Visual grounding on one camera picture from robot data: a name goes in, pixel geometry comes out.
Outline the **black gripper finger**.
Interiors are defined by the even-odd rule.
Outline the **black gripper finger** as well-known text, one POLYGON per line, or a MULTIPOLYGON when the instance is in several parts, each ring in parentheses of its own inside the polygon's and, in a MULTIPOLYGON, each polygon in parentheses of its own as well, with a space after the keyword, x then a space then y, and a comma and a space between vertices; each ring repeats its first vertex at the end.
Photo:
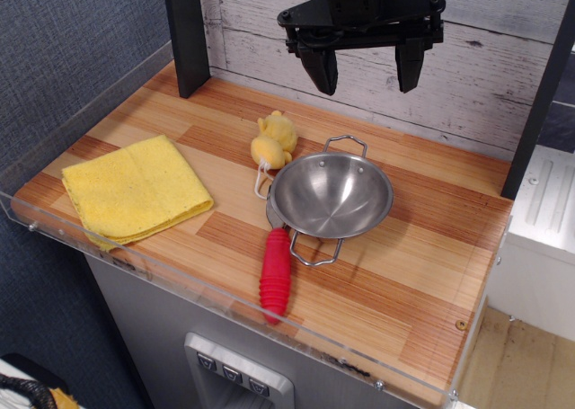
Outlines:
POLYGON ((299 50, 299 58, 306 73, 319 92, 334 95, 338 82, 336 54, 331 49, 299 50))
POLYGON ((421 39, 408 39, 395 47, 398 81, 402 93, 408 93, 417 87, 424 52, 424 42, 421 39))

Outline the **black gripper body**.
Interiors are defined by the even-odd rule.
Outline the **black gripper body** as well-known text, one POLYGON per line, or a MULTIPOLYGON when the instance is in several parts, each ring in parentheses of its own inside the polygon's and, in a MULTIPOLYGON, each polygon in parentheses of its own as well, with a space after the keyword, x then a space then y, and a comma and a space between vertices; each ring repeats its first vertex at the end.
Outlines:
POLYGON ((404 47, 425 50, 444 41, 446 0, 310 0, 278 15, 288 51, 306 52, 404 47))

